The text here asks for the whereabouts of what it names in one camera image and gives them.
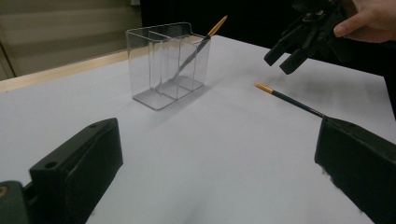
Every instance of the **white tabletop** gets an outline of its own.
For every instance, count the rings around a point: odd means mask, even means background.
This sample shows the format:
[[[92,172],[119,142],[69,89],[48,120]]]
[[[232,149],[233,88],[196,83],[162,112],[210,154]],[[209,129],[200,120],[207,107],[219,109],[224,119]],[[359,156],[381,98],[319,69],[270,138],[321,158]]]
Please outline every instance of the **white tabletop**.
[[[162,111],[132,100],[126,61],[0,93],[0,181],[91,123],[117,118],[124,164],[88,223],[373,223],[314,163],[321,119],[260,81],[396,143],[382,77],[214,36],[206,84]]]

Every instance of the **acrylic pen holder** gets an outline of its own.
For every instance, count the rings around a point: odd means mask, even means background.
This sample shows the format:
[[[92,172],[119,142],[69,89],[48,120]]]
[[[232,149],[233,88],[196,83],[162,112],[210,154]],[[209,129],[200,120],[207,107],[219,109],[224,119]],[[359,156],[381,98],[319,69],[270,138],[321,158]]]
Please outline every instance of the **acrylic pen holder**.
[[[134,99],[155,110],[205,84],[210,37],[187,22],[126,31]]]

